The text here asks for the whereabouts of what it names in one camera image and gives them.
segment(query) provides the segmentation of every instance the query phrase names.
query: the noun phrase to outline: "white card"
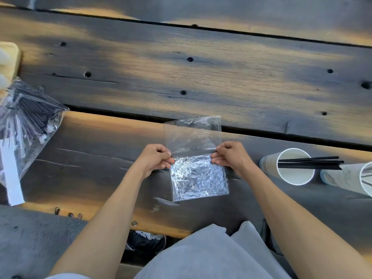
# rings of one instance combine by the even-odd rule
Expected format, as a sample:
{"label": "white card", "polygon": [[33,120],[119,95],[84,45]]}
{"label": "white card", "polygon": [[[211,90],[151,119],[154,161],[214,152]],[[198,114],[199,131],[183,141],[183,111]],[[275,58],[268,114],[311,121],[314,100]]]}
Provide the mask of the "white card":
{"label": "white card", "polygon": [[15,145],[10,138],[0,140],[0,153],[3,163],[8,202],[11,206],[24,203],[21,182],[18,177],[16,157],[14,155]]}

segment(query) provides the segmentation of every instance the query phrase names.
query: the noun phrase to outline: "plastic bag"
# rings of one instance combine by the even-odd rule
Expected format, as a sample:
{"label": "plastic bag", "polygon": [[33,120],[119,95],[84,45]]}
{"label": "plastic bag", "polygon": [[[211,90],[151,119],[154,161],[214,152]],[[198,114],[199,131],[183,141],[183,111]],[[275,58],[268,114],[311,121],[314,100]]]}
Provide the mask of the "plastic bag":
{"label": "plastic bag", "polygon": [[222,142],[219,116],[166,122],[164,135],[176,160],[170,168],[174,202],[229,193],[225,169],[211,163]]}
{"label": "plastic bag", "polygon": [[0,103],[0,183],[16,192],[16,183],[61,125],[68,108],[16,78]]}

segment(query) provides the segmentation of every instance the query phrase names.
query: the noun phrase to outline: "hole in wood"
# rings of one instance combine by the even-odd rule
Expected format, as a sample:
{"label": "hole in wood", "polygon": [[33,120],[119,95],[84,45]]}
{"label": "hole in wood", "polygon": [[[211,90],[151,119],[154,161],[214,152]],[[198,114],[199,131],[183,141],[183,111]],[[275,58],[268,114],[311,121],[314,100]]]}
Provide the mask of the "hole in wood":
{"label": "hole in wood", "polygon": [[360,84],[364,89],[372,89],[372,82],[370,81],[364,81],[362,84]]}

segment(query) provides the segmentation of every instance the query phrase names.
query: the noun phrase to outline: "cup rim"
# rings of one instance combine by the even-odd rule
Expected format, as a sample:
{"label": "cup rim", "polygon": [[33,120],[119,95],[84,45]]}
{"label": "cup rim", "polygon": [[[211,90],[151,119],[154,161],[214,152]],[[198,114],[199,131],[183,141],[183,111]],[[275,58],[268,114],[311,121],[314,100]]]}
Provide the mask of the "cup rim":
{"label": "cup rim", "polygon": [[311,178],[309,178],[308,181],[306,181],[306,182],[304,182],[304,183],[301,183],[301,184],[294,184],[294,183],[291,183],[291,182],[287,181],[285,178],[283,178],[283,176],[281,175],[281,173],[280,173],[280,171],[279,171],[279,168],[278,168],[278,162],[279,162],[280,157],[282,156],[282,154],[284,154],[286,151],[289,151],[289,150],[300,150],[301,152],[303,152],[304,154],[306,154],[309,158],[311,158],[311,156],[310,156],[307,152],[305,152],[304,150],[299,149],[299,148],[289,148],[289,149],[286,149],[286,150],[282,151],[282,152],[278,155],[278,157],[277,157],[277,159],[276,159],[276,170],[277,170],[279,176],[281,177],[282,180],[284,180],[284,181],[286,181],[287,183],[289,183],[289,184],[291,184],[291,185],[294,185],[294,186],[302,186],[302,185],[305,185],[305,184],[309,183],[309,182],[314,178],[315,169],[312,169],[313,174],[311,175]]}
{"label": "cup rim", "polygon": [[359,183],[360,183],[360,186],[363,188],[363,190],[364,190],[364,191],[365,191],[369,196],[372,197],[372,195],[371,195],[369,192],[367,192],[366,188],[364,187],[365,185],[364,185],[364,183],[362,182],[362,172],[363,172],[363,170],[364,170],[368,165],[372,165],[372,161],[370,161],[370,162],[368,162],[368,163],[365,163],[365,164],[363,165],[363,167],[359,170]]}

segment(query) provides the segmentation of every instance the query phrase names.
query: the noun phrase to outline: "stack of straws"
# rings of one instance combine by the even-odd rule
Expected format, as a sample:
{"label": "stack of straws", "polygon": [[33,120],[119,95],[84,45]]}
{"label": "stack of straws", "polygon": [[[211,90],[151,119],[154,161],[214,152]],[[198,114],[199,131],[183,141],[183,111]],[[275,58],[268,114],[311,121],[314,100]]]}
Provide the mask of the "stack of straws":
{"label": "stack of straws", "polygon": [[344,163],[344,161],[331,161],[328,159],[338,159],[338,157],[280,159],[278,161],[278,168],[342,170],[340,164]]}

